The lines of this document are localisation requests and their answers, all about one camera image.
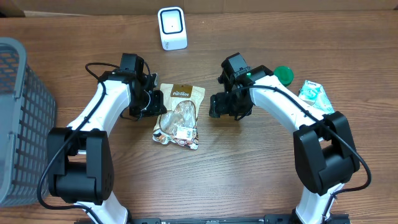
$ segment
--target mesh basket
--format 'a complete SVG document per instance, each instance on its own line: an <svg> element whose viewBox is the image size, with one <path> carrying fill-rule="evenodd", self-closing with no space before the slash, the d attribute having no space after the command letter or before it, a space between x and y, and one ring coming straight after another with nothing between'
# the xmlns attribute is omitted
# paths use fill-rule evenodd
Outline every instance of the mesh basket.
<svg viewBox="0 0 398 224"><path fill-rule="evenodd" d="M54 97L26 61L20 42L0 37L0 207L37 201L46 138L55 125Z"/></svg>

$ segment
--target brand logo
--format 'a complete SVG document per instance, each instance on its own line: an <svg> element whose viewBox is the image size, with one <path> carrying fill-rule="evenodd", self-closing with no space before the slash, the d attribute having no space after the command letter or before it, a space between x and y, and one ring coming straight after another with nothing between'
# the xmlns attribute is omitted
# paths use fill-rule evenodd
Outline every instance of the brand logo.
<svg viewBox="0 0 398 224"><path fill-rule="evenodd" d="M190 98L192 94L191 85L174 84L170 93L171 97Z"/></svg>
<svg viewBox="0 0 398 224"><path fill-rule="evenodd" d="M175 91L173 92L173 96L189 96L189 93Z"/></svg>
<svg viewBox="0 0 398 224"><path fill-rule="evenodd" d="M166 45L166 49L169 49L169 44L170 43L165 41L164 44Z"/></svg>

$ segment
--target white plastic device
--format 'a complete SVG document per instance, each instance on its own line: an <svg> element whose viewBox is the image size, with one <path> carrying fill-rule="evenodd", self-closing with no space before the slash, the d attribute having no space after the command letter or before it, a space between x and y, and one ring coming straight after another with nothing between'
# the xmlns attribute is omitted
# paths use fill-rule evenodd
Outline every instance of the white plastic device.
<svg viewBox="0 0 398 224"><path fill-rule="evenodd" d="M164 50L178 50L187 47L184 12L180 7L166 7L159 10L157 19Z"/></svg>

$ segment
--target metal base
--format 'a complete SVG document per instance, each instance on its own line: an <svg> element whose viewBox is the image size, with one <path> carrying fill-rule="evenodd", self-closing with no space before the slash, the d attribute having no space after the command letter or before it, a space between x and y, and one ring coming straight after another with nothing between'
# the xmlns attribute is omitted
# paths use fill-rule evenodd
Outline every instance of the metal base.
<svg viewBox="0 0 398 224"><path fill-rule="evenodd" d="M265 215L264 217L241 218L187 218L174 220L161 220L159 218L131 218L127 224L303 224L295 215L295 210L290 215ZM75 224L92 224L94 222L75 222ZM350 224L348 215L330 214L326 224Z"/></svg>

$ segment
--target food package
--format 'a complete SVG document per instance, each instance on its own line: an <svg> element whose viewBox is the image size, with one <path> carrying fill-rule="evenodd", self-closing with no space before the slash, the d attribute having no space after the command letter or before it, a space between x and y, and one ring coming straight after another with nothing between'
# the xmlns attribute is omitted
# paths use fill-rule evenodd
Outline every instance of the food package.
<svg viewBox="0 0 398 224"><path fill-rule="evenodd" d="M161 84L166 114L157 118L152 138L162 144L170 141L180 146L198 149L197 121L205 89L180 84Z"/></svg>
<svg viewBox="0 0 398 224"><path fill-rule="evenodd" d="M335 112L323 86L319 83L306 80L303 87L300 89L298 97L314 108L322 110L327 114Z"/></svg>

